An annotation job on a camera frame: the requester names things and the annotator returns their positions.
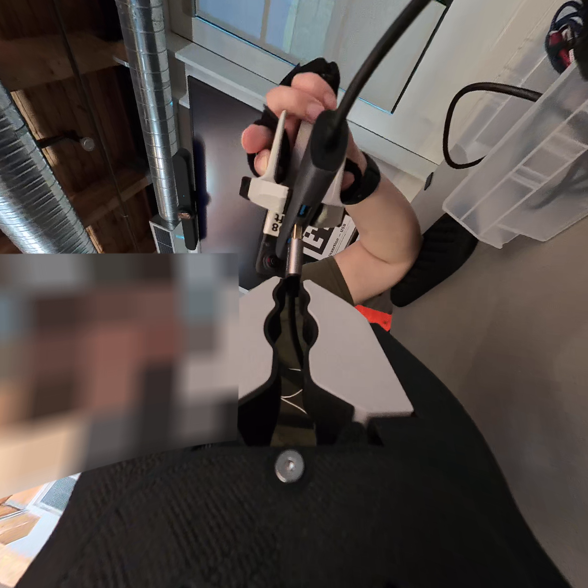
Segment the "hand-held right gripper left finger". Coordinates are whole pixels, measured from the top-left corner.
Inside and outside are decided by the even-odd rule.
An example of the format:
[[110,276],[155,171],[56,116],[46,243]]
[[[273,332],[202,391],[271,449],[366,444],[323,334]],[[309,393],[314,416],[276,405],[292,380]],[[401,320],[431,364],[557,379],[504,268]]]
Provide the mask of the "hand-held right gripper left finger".
[[281,284],[271,277],[239,297],[239,434],[248,446],[270,445],[279,413]]

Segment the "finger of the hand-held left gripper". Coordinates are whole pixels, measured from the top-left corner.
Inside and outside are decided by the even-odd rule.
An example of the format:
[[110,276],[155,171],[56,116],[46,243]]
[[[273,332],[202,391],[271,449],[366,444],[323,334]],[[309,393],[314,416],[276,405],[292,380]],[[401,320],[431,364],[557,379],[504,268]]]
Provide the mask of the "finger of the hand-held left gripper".
[[310,184],[316,175],[312,159],[313,124],[302,121],[293,147],[293,184]]
[[339,166],[333,181],[331,182],[327,193],[324,197],[325,205],[343,205],[341,202],[342,180],[345,173],[346,156],[343,156],[343,161]]

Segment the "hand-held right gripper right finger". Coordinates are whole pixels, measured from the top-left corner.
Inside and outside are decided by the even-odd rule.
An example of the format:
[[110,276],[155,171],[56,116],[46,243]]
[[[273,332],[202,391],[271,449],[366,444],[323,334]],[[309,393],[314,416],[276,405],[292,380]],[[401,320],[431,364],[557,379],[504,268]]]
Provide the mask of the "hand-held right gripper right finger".
[[409,417],[414,408],[371,324],[316,283],[300,287],[305,342],[303,405],[318,445],[335,443],[351,423]]

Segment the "grey hub black lead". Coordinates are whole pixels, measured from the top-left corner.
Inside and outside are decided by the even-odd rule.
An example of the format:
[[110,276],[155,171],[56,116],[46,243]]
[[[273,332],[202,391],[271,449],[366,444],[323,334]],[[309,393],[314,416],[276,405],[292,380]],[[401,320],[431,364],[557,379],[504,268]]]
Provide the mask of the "grey hub black lead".
[[335,146],[342,143],[344,123],[346,123],[347,116],[364,86],[396,42],[401,39],[402,35],[429,4],[430,1],[409,1],[361,64],[337,109],[329,114],[324,135],[327,151],[333,151]]

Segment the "clear plastic bin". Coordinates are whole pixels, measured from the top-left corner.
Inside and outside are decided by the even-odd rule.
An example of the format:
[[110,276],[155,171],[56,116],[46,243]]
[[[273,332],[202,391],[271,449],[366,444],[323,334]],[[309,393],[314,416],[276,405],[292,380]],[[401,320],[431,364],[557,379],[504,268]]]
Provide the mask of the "clear plastic bin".
[[576,65],[557,73],[541,38],[500,79],[460,90],[443,130],[447,165],[466,175],[442,210],[496,248],[587,216],[587,81]]

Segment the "person's left forearm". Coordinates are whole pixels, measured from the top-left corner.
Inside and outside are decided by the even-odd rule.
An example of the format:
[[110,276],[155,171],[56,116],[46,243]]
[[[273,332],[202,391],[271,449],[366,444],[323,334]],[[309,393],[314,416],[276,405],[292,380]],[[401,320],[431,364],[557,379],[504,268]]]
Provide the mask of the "person's left forearm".
[[410,203],[386,176],[368,198],[346,212],[358,237],[334,260],[357,305],[406,276],[420,252],[422,234]]

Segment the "person's left hand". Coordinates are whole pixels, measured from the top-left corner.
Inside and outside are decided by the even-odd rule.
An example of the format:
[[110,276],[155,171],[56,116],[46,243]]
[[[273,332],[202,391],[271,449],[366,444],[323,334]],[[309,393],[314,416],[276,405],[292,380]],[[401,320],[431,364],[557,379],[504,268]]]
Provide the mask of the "person's left hand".
[[[301,72],[289,86],[277,85],[266,94],[263,114],[274,120],[286,112],[284,133],[293,149],[302,122],[315,123],[322,112],[336,107],[336,93],[328,83],[316,73]],[[257,177],[266,172],[274,135],[275,131],[261,122],[251,123],[242,132],[241,145],[247,156],[253,156],[250,167]]]

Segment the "black wristband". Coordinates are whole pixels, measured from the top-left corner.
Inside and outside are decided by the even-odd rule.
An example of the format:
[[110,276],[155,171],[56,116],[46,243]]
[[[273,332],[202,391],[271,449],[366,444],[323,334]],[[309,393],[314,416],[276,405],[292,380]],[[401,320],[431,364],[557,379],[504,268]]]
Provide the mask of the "black wristband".
[[362,153],[366,159],[366,169],[364,172],[349,158],[345,161],[344,172],[353,175],[353,183],[345,190],[341,190],[340,199],[344,207],[356,205],[364,201],[379,187],[381,179],[379,167],[368,153]]

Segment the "orange red flat object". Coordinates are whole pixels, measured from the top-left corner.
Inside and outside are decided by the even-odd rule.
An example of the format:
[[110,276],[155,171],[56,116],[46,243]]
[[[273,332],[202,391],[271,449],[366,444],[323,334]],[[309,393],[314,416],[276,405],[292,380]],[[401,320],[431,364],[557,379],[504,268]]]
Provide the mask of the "orange red flat object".
[[385,332],[390,332],[392,313],[373,309],[364,305],[356,305],[355,309],[372,325],[378,325]]

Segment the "large black screen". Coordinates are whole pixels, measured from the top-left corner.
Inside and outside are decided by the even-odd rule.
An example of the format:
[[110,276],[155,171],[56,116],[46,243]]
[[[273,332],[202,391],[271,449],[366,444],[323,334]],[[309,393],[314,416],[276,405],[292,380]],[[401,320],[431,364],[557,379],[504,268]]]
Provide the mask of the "large black screen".
[[250,290],[265,280],[256,271],[266,209],[239,194],[242,178],[252,176],[240,138],[261,116],[244,102],[187,78],[190,138],[199,197],[201,250],[236,254],[239,286]]

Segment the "black framed tag sign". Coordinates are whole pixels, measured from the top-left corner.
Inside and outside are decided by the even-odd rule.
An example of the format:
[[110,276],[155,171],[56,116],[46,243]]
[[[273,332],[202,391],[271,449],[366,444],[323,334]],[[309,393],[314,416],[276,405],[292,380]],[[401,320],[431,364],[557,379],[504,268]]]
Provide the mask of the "black framed tag sign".
[[357,236],[356,225],[347,214],[339,226],[331,228],[309,226],[303,235],[304,262],[320,261],[334,256],[353,244]]

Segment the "black mounted sensor bar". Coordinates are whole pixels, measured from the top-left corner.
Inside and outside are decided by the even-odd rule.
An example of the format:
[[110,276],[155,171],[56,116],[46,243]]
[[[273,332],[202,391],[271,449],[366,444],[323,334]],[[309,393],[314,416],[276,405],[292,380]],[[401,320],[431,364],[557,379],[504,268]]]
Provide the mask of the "black mounted sensor bar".
[[177,218],[182,229],[184,245],[188,253],[197,253],[199,221],[191,162],[191,155],[185,148],[179,148],[172,157],[178,197]]

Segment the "black wrist rest pad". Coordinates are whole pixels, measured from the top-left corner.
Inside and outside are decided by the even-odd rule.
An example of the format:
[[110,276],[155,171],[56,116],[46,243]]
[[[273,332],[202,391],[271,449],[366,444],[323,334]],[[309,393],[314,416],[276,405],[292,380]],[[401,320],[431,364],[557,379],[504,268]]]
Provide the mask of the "black wrist rest pad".
[[390,289],[395,307],[405,307],[459,270],[479,241],[458,221],[443,214],[423,235],[422,247],[406,276]]

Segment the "large window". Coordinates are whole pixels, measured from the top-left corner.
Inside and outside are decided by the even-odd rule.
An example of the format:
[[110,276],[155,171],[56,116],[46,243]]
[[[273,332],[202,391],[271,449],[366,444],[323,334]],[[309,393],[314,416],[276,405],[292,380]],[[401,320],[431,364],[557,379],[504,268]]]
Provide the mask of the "large window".
[[[195,1],[195,16],[294,65],[337,63],[347,89],[408,1]],[[360,98],[393,113],[451,1],[430,1],[371,75]]]

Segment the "silver ventilation duct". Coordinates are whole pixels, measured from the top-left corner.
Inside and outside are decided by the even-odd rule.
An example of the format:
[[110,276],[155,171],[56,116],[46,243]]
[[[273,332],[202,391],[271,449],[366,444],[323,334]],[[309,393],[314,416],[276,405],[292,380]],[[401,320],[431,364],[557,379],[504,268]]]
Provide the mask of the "silver ventilation duct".
[[178,151],[162,1],[116,1],[159,216],[178,221]]
[[1,231],[24,254],[97,253],[4,85],[1,85]]

